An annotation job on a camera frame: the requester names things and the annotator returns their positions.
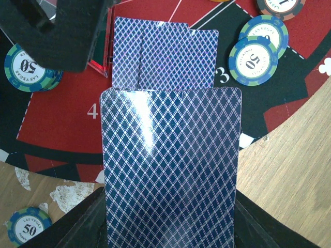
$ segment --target printed number 3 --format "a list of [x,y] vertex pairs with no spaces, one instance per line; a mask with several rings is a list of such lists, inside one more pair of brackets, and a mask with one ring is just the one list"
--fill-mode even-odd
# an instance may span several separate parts
[[222,84],[225,84],[227,81],[230,80],[230,76],[225,73],[225,70],[223,67],[217,68],[215,74],[218,74],[218,70],[220,70],[222,72],[222,74],[220,76],[225,76],[225,81],[224,80],[220,81]]
[[99,115],[99,114],[97,113],[97,104],[96,103],[92,105],[92,107],[87,112],[87,115],[93,115],[93,119],[97,118],[97,115]]

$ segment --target wooden surface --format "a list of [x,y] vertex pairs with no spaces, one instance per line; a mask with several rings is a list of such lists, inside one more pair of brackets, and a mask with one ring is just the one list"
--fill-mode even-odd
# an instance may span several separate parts
[[[290,119],[239,153],[237,188],[280,222],[317,245],[331,247],[331,79]],[[0,162],[0,224],[15,210],[47,203],[57,221],[64,215],[50,197],[72,182],[30,173],[31,191],[14,167]],[[12,247],[0,225],[1,247]]]

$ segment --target poker chip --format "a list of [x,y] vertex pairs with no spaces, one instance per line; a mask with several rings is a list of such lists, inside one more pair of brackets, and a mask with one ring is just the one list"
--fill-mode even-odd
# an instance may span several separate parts
[[7,79],[21,91],[41,91],[52,84],[57,73],[39,66],[18,44],[9,50],[5,58]]
[[18,247],[51,225],[52,221],[44,211],[35,207],[24,208],[10,218],[7,225],[8,237]]
[[48,86],[46,86],[44,89],[41,89],[40,91],[48,91],[54,89],[60,83],[62,77],[63,71],[58,71],[55,75],[55,79]]
[[270,40],[262,36],[241,39],[231,50],[229,70],[232,77],[247,86],[269,80],[278,65],[278,54]]
[[257,0],[262,14],[270,14],[286,21],[297,16],[306,0]]
[[269,39],[277,49],[278,58],[284,54],[289,44],[288,29],[279,18],[272,15],[260,15],[247,22],[240,31],[239,40],[249,36]]

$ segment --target white dashed line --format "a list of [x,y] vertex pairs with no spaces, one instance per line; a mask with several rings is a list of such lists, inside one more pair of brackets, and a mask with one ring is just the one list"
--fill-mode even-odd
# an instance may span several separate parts
[[296,50],[294,50],[293,48],[291,48],[289,45],[288,45],[288,48],[290,48],[292,50],[293,53],[297,54],[301,59],[305,59],[302,55],[300,55]]
[[25,110],[24,117],[23,117],[22,123],[21,123],[21,125],[20,125],[19,132],[17,133],[16,139],[18,139],[18,137],[19,137],[19,135],[20,135],[20,131],[21,131],[21,129],[22,129],[23,122],[24,122],[24,120],[25,120],[25,115],[26,115],[27,110],[28,110],[28,108],[29,108],[29,106],[30,106],[32,96],[33,96],[33,93],[31,94],[31,97],[30,97],[29,103],[27,104],[27,108],[26,108],[26,110]]
[[250,17],[254,18],[251,14],[249,14],[245,9],[243,9],[239,4],[236,4],[240,9],[242,9],[243,12],[245,12]]

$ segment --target green poker chip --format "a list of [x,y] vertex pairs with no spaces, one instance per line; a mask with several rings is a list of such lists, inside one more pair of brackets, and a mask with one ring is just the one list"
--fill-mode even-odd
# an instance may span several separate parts
[[246,86],[265,83],[275,73],[278,53],[270,40],[262,36],[249,36],[241,39],[229,56],[231,76]]
[[19,247],[52,225],[50,217],[41,209],[29,207],[15,212],[7,230],[10,241]]
[[289,44],[288,29],[279,18],[272,15],[260,15],[247,22],[240,31],[239,40],[249,36],[269,39],[277,49],[278,58],[284,54]]
[[18,44],[6,55],[5,74],[16,89],[25,92],[43,90],[56,78],[55,70],[39,66]]

